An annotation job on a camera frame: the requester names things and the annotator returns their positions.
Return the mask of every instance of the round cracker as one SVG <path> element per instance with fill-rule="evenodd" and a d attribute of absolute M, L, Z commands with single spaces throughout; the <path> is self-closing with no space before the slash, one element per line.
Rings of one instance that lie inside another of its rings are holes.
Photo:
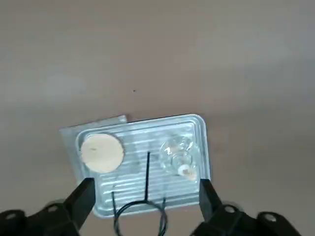
<path fill-rule="evenodd" d="M 81 146 L 81 157 L 89 169 L 109 173 L 123 161 L 124 149 L 120 141 L 109 134 L 89 136 Z"/>

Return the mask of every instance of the small white object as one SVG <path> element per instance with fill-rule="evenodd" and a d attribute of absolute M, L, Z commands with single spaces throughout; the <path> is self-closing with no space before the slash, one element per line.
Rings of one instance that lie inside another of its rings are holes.
<path fill-rule="evenodd" d="M 120 141 L 109 134 L 89 136 L 81 146 L 81 157 L 89 169 L 109 173 L 123 161 L 124 149 Z"/>
<path fill-rule="evenodd" d="M 187 164 L 181 165 L 178 168 L 177 173 L 180 176 L 184 176 L 189 180 L 195 180 L 197 177 L 196 171 Z"/>

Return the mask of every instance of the gray background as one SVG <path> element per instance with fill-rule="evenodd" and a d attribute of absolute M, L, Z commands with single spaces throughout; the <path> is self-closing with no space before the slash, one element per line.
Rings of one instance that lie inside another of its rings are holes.
<path fill-rule="evenodd" d="M 2 0 L 0 210 L 31 214 L 74 189 L 61 127 L 198 113 L 219 195 L 313 235 L 314 42 L 313 0 Z M 168 214 L 167 235 L 202 219 Z M 122 224 L 155 235 L 158 214 Z M 81 232 L 114 235 L 112 220 Z"/>

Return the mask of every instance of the glass cup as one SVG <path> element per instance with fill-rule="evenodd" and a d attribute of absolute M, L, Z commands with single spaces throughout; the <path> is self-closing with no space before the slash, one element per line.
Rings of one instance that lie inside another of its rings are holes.
<path fill-rule="evenodd" d="M 200 158 L 198 146 L 184 136 L 173 136 L 163 143 L 159 151 L 159 160 L 165 171 L 189 180 L 197 179 L 198 158 Z"/>

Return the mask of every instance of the metal plate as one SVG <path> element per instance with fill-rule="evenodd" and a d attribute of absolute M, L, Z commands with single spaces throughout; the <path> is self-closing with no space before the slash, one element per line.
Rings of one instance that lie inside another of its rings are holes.
<path fill-rule="evenodd" d="M 106 133 L 118 138 L 125 150 L 124 160 L 115 171 L 99 174 L 89 170 L 81 161 L 80 147 L 93 134 Z M 196 160 L 200 178 L 210 179 L 210 163 L 207 133 L 204 120 L 198 115 L 183 115 L 144 120 L 114 126 L 87 129 L 78 134 L 75 142 L 84 177 L 95 178 L 96 204 L 94 213 L 102 218 L 113 216 L 111 192 L 115 192 L 117 209 L 124 204 L 142 200 L 145 189 L 147 152 L 151 152 L 149 176 L 149 200 L 161 203 L 166 197 L 166 208 L 197 204 L 199 180 L 190 181 L 165 172 L 158 160 L 159 149 L 172 135 L 186 136 L 195 142 L 201 151 Z M 129 208 L 124 214 L 140 213 L 154 209 L 146 205 Z"/>

